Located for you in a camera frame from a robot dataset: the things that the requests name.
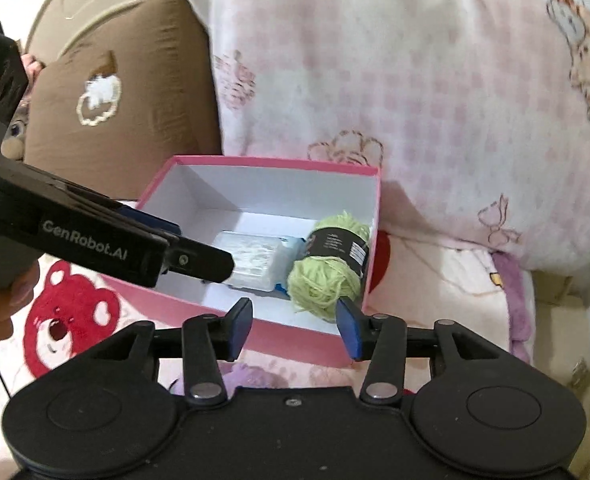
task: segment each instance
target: black robotic gripper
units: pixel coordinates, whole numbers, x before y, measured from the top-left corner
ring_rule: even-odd
[[[17,480],[571,480],[585,431],[573,394],[451,320],[433,330],[364,316],[349,300],[337,325],[355,360],[350,388],[239,388],[227,398],[217,360],[235,360],[250,300],[224,317],[155,330],[139,321],[29,384],[2,418]],[[406,358],[432,380],[404,394]],[[183,359],[185,396],[156,382]]]

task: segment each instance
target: purple fabric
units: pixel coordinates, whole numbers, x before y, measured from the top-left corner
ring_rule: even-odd
[[[508,303],[508,318],[510,323],[510,353],[515,357],[530,363],[530,356],[524,343],[533,334],[533,326],[526,309],[524,284],[521,280],[520,266],[515,257],[506,253],[492,253],[495,269],[502,277],[504,293]]]
[[[289,384],[283,377],[266,372],[258,366],[248,366],[244,363],[219,363],[226,393],[231,397],[235,388],[244,386],[245,388],[288,388]],[[171,387],[170,392],[174,395],[184,395],[184,381],[180,377]]]

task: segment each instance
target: brown pillow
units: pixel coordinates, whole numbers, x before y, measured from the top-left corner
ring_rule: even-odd
[[[40,74],[24,161],[136,199],[172,155],[219,155],[209,40],[186,0],[147,0]]]

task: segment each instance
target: cardboard box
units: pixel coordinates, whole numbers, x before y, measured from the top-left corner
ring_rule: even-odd
[[[306,238],[316,221],[346,211],[370,225],[369,290],[379,212],[379,170],[307,160],[176,156],[144,193],[138,208],[177,223],[187,238],[212,244],[220,231]],[[222,314],[239,298],[253,301],[245,348],[321,366],[350,359],[337,327],[299,312],[279,293],[236,290],[187,276],[160,276],[154,291],[105,278],[151,320],[181,326],[191,316]],[[361,299],[366,304],[367,295]]]

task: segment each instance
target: green yarn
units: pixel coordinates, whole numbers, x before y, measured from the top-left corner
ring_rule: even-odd
[[[368,225],[358,222],[346,211],[315,224],[314,230],[326,227],[346,229],[367,242]],[[335,305],[342,296],[355,300],[361,293],[360,277],[341,258],[307,256],[295,262],[289,274],[287,290],[293,303],[327,321],[335,321]]]

